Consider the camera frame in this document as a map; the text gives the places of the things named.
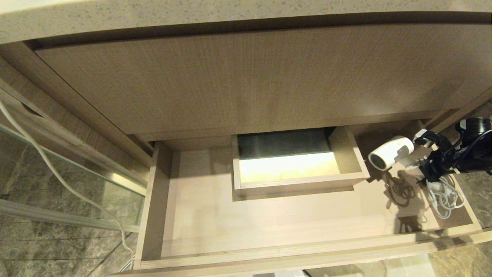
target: drawer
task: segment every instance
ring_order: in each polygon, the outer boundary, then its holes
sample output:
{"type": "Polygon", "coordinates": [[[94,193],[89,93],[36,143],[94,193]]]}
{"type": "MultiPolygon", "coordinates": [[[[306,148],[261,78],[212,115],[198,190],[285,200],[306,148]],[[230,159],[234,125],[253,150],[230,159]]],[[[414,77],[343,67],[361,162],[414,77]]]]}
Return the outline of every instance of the drawer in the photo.
{"type": "Polygon", "coordinates": [[[233,181],[245,199],[352,189],[370,177],[348,127],[237,135],[233,181]]]}
{"type": "MultiPolygon", "coordinates": [[[[399,134],[398,128],[347,129],[363,157],[364,145],[399,134]]],[[[426,151],[417,148],[413,158],[426,151]]],[[[436,218],[416,180],[401,174],[404,161],[384,173],[368,167],[371,178],[349,190],[236,201],[233,152],[232,147],[173,152],[156,144],[134,270],[118,276],[230,277],[492,240],[492,231],[482,229],[468,202],[448,220],[436,218]],[[405,185],[413,197],[395,194],[394,185],[405,185]]]]}

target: small drawer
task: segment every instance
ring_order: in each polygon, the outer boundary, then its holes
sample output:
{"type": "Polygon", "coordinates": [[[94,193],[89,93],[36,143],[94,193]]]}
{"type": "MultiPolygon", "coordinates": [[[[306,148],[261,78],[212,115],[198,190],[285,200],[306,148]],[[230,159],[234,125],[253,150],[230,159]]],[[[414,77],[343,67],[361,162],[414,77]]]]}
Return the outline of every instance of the small drawer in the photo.
{"type": "Polygon", "coordinates": [[[348,127],[237,135],[232,148],[243,196],[329,192],[370,177],[348,127]]]}

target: cabinet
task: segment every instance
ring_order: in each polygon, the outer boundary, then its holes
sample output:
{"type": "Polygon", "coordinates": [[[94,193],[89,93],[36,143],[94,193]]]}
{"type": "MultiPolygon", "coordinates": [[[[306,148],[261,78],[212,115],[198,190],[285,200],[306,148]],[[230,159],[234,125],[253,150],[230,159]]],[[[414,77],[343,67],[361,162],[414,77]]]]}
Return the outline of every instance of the cabinet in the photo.
{"type": "MultiPolygon", "coordinates": [[[[360,126],[352,128],[355,133],[360,126]]],[[[356,135],[361,152],[393,132],[356,135]]],[[[411,159],[429,150],[417,148],[411,159]]],[[[121,276],[238,276],[341,265],[492,240],[468,203],[436,218],[400,161],[353,188],[244,200],[231,147],[173,152],[156,146],[135,267],[121,276]],[[394,193],[405,186],[410,197],[394,193]]],[[[451,177],[456,188],[461,190],[451,177]]]]}
{"type": "Polygon", "coordinates": [[[492,85],[487,25],[354,25],[35,52],[145,141],[433,118],[492,85]]]}

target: countertop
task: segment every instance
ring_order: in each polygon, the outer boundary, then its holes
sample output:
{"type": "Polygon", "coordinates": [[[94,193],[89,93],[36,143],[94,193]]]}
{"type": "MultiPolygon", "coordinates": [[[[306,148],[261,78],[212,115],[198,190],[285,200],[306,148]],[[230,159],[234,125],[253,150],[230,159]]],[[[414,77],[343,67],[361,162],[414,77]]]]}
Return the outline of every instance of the countertop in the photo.
{"type": "Polygon", "coordinates": [[[492,0],[3,0],[0,44],[135,27],[394,11],[492,12],[492,0]]]}

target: white cord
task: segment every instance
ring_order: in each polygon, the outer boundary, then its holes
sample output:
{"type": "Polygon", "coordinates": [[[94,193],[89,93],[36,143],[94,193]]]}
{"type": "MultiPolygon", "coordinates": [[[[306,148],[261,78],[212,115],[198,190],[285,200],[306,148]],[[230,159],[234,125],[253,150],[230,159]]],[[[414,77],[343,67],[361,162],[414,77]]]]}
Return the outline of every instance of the white cord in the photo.
{"type": "Polygon", "coordinates": [[[439,218],[448,219],[452,210],[461,208],[464,205],[463,195],[450,185],[448,179],[444,176],[439,178],[439,182],[427,181],[427,191],[429,204],[439,218]],[[461,204],[456,205],[458,198],[461,199],[461,204]],[[443,208],[444,213],[441,213],[439,208],[443,208]]]}
{"type": "Polygon", "coordinates": [[[28,132],[26,132],[26,130],[24,130],[18,123],[17,121],[12,117],[12,115],[8,112],[7,108],[3,105],[3,102],[0,100],[0,109],[2,110],[3,114],[5,115],[5,117],[7,118],[7,120],[22,134],[24,135],[24,137],[26,137],[26,139],[32,143],[34,145],[34,147],[37,149],[37,151],[39,152],[39,154],[41,155],[41,157],[43,158],[44,162],[46,163],[46,165],[48,165],[48,167],[51,169],[51,171],[53,172],[53,174],[57,177],[57,179],[60,181],[60,183],[65,187],[67,188],[67,190],[69,190],[71,193],[75,194],[78,198],[84,200],[85,202],[93,205],[94,207],[100,209],[101,211],[107,213],[108,215],[110,215],[115,221],[116,223],[118,224],[118,226],[120,227],[120,231],[121,231],[121,234],[122,234],[122,241],[123,241],[123,247],[128,250],[128,252],[131,253],[131,261],[130,261],[130,269],[133,268],[133,256],[134,256],[134,253],[133,253],[133,250],[131,250],[130,247],[128,247],[126,245],[126,242],[125,242],[125,237],[124,237],[124,230],[123,230],[123,225],[121,224],[120,220],[118,220],[118,218],[116,216],[114,216],[112,213],[110,213],[108,210],[106,210],[103,206],[99,205],[98,203],[92,201],[91,199],[83,196],[82,194],[78,193],[76,190],[74,190],[66,181],[65,179],[60,175],[60,173],[57,171],[57,169],[53,166],[53,164],[50,162],[50,160],[48,159],[48,156],[46,155],[46,153],[44,152],[43,148],[41,148],[41,146],[29,135],[28,132]]]}

